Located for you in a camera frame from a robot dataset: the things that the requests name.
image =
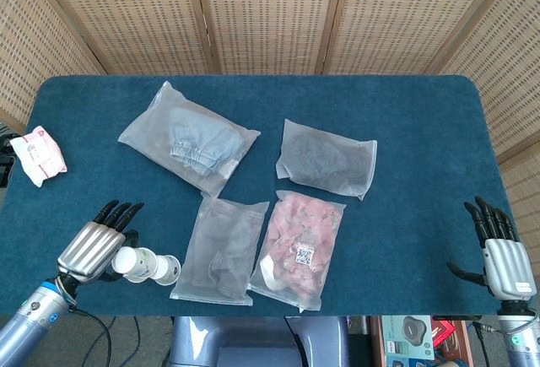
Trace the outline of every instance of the robotic arm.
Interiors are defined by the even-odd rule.
[[[105,269],[124,243],[137,245],[137,231],[122,231],[144,204],[132,206],[126,202],[112,211],[117,204],[117,200],[109,202],[77,233],[57,259],[58,275],[41,283],[0,331],[2,367],[22,365],[58,318],[76,311],[79,285],[98,279],[111,282],[121,277]]]
[[[504,336],[511,367],[540,367],[540,321],[528,301],[537,293],[531,263],[508,216],[500,209],[475,197],[478,208],[465,202],[482,248],[483,274],[461,270],[455,263],[448,268],[459,278],[488,288],[501,301],[497,311],[500,329],[479,325],[486,332]]]

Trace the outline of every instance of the blue table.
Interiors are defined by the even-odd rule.
[[[140,245],[184,261],[201,195],[116,140],[169,80],[188,99],[262,135],[221,197],[276,201],[289,189],[347,204],[319,315],[488,314],[486,289],[446,269],[480,271],[482,257],[464,200],[481,194],[510,211],[474,85],[459,76],[70,76],[40,88],[28,129],[42,125],[68,172],[36,188],[16,164],[0,215],[0,313],[14,312],[80,227],[113,197],[146,202],[132,221]],[[379,142],[363,202],[278,180],[284,119]],[[266,231],[263,227],[260,243]],[[81,287],[96,314],[282,316],[297,310],[251,294],[248,307],[169,300],[148,281]]]

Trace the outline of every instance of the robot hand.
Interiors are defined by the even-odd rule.
[[[481,197],[475,197],[475,201],[479,210],[470,202],[464,205],[482,247],[484,274],[465,272],[453,262],[447,263],[448,268],[463,280],[487,286],[497,300],[528,301],[537,288],[525,246],[503,211],[491,207]]]
[[[105,269],[126,241],[133,247],[137,245],[136,231],[126,234],[122,231],[144,204],[132,206],[126,202],[112,211],[117,204],[117,200],[109,202],[77,233],[57,259],[58,275],[44,281],[0,331],[0,366],[23,365],[63,314],[78,311],[75,290],[79,285],[98,279],[110,282],[121,277],[120,274],[110,275]]]

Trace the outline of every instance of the translucent plastic bag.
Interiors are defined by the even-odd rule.
[[[203,194],[173,300],[253,305],[246,294],[268,202],[245,205]]]
[[[375,173],[377,141],[360,142],[285,120],[278,178],[364,199]]]
[[[191,102],[165,82],[118,142],[217,197],[260,134]]]
[[[303,310],[320,310],[345,206],[278,191],[248,289]]]

